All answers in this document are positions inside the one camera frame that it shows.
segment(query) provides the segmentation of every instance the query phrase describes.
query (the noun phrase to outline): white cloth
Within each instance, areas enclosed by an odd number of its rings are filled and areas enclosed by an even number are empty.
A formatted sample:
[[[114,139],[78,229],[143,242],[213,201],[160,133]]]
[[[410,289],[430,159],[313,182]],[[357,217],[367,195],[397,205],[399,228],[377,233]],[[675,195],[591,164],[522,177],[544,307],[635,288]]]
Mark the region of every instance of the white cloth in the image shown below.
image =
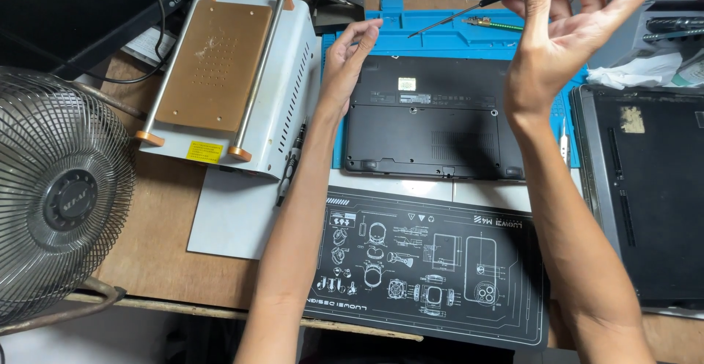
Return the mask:
[[[648,59],[633,59],[619,67],[587,70],[586,80],[590,84],[602,84],[614,89],[658,87],[669,84],[681,64],[682,55],[677,52]]]

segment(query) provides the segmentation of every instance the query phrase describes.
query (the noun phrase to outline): wooden desk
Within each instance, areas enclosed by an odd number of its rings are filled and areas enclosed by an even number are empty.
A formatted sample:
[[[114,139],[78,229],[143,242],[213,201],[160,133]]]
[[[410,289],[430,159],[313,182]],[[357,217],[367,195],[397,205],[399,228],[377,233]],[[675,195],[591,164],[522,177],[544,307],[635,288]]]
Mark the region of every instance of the wooden desk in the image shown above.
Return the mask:
[[[365,0],[378,9],[379,0]],[[404,0],[408,10],[463,9],[473,0]],[[142,75],[126,54],[117,54],[108,71],[116,79]],[[152,77],[139,84],[105,83],[102,90],[149,111],[161,83]],[[117,111],[133,135],[142,123]],[[120,237],[94,276],[126,288],[121,305],[169,310],[217,317],[245,318],[256,277],[258,261],[220,257],[186,251],[206,167],[193,162],[137,152],[137,183],[134,202]],[[93,298],[72,294],[69,299]],[[648,341],[656,359],[671,363],[704,362],[704,321],[646,314]],[[313,319],[304,326],[363,332],[421,340],[422,337]],[[558,305],[550,305],[550,347],[573,349],[571,336],[561,321]]]

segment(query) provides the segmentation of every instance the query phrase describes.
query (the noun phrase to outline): yellow warning label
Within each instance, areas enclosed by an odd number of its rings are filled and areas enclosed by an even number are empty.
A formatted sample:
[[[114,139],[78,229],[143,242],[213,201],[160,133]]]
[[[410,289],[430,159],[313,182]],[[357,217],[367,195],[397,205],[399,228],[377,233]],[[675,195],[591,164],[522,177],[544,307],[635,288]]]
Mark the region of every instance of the yellow warning label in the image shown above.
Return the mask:
[[[220,160],[221,153],[223,153],[223,146],[219,144],[191,141],[186,159],[198,162],[217,163]]]

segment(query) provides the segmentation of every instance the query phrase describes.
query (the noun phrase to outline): black monitor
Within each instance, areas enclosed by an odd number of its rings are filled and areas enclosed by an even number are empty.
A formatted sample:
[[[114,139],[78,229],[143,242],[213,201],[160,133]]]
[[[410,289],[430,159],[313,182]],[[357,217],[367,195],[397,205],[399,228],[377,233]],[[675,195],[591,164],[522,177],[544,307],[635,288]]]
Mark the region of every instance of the black monitor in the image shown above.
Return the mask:
[[[163,0],[167,14],[188,0]],[[0,29],[88,70],[161,19],[156,0],[0,0]],[[0,65],[46,71],[66,80],[81,73],[0,32]]]

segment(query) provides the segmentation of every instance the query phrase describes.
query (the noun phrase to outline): blue silicone mat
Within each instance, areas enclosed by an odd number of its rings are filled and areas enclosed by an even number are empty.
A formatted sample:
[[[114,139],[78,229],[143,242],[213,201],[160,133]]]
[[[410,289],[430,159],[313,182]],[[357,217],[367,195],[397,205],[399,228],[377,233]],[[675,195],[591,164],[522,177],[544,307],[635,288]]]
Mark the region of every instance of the blue silicone mat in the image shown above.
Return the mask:
[[[384,25],[372,55],[425,56],[429,58],[470,58],[511,60],[520,39],[519,32],[473,26],[462,22],[470,16],[487,16],[492,22],[523,26],[523,18],[506,9],[474,10],[454,18],[445,25],[434,27],[412,38],[409,35],[428,27],[459,10],[403,10],[403,0],[381,0],[380,11],[367,11],[368,19],[383,18]],[[337,34],[322,36],[322,62],[325,51],[332,45]],[[569,107],[569,91],[586,82],[586,66],[560,91],[555,98],[550,114],[550,125],[556,140],[562,133],[562,121],[567,117],[568,134],[575,137],[572,114]],[[347,119],[340,124],[332,154],[332,168],[339,169],[344,158]],[[571,166],[579,167],[579,154],[575,140],[570,140]]]

